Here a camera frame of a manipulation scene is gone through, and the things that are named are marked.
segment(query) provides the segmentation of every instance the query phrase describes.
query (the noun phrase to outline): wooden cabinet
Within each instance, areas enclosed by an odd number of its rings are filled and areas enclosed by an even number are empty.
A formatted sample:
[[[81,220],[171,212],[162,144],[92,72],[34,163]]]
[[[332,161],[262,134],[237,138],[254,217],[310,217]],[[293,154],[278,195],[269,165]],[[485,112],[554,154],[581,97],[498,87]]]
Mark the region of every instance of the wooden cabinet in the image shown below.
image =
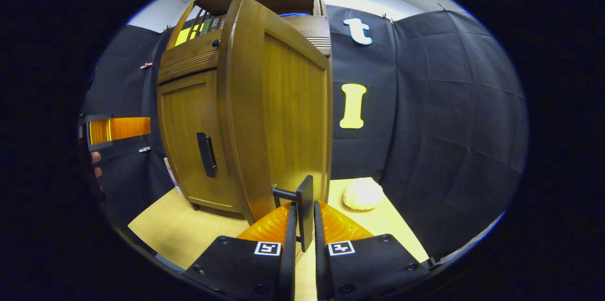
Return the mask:
[[[305,1],[309,9],[283,2],[270,9],[271,0],[225,1],[194,1],[175,27],[158,73],[158,117],[187,200],[244,214],[252,224],[275,209],[274,186],[295,191],[308,174],[315,198],[327,201],[329,41],[309,39],[321,30],[326,35],[327,19],[287,21],[274,11],[321,12],[317,0]],[[175,46],[196,4],[226,14],[225,26]]]

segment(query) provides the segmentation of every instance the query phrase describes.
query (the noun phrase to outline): crumpled white object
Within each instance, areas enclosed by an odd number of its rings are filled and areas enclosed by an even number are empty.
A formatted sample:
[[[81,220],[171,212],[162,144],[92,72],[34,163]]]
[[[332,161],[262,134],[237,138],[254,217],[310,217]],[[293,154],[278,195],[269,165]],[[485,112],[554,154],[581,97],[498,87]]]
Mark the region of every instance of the crumpled white object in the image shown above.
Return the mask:
[[[374,209],[384,197],[382,187],[371,177],[358,178],[344,190],[342,202],[345,206],[355,210]]]

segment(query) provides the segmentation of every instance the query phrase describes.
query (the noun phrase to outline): yellow table surface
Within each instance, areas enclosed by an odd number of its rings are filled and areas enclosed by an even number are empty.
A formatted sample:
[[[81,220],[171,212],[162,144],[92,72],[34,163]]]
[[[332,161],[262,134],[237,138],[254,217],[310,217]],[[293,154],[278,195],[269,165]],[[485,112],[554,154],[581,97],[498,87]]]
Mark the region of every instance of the yellow table surface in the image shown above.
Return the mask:
[[[420,241],[386,196],[372,210],[353,210],[344,205],[342,193],[352,181],[354,179],[330,181],[328,205],[374,236],[392,234],[419,262],[428,260]],[[145,209],[128,227],[160,255],[187,269],[217,236],[237,237],[248,229],[248,222],[220,211],[195,210],[174,188]],[[297,252],[295,299],[315,301],[315,241],[306,253],[300,253],[297,243]]]

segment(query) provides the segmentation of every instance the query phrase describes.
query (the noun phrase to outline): black handle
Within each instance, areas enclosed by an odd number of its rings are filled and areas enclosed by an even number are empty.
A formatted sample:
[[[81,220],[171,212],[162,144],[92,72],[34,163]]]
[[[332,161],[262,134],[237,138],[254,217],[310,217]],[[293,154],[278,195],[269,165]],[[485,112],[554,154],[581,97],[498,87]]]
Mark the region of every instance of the black handle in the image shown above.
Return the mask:
[[[214,158],[210,136],[206,136],[204,132],[198,132],[197,145],[199,146],[199,154],[201,154],[201,162],[206,170],[206,176],[216,177],[216,159]]]

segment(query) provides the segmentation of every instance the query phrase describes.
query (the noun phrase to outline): open cabinet door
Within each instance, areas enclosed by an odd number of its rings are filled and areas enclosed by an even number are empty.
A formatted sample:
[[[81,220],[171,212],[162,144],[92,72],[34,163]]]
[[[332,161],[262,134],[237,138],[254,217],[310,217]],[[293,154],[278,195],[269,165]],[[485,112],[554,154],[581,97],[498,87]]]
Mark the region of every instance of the open cabinet door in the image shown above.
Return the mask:
[[[332,77],[307,38],[258,2],[233,0],[216,95],[227,166],[238,174],[254,221],[275,209],[273,187],[296,191],[308,174],[314,198],[327,202]]]

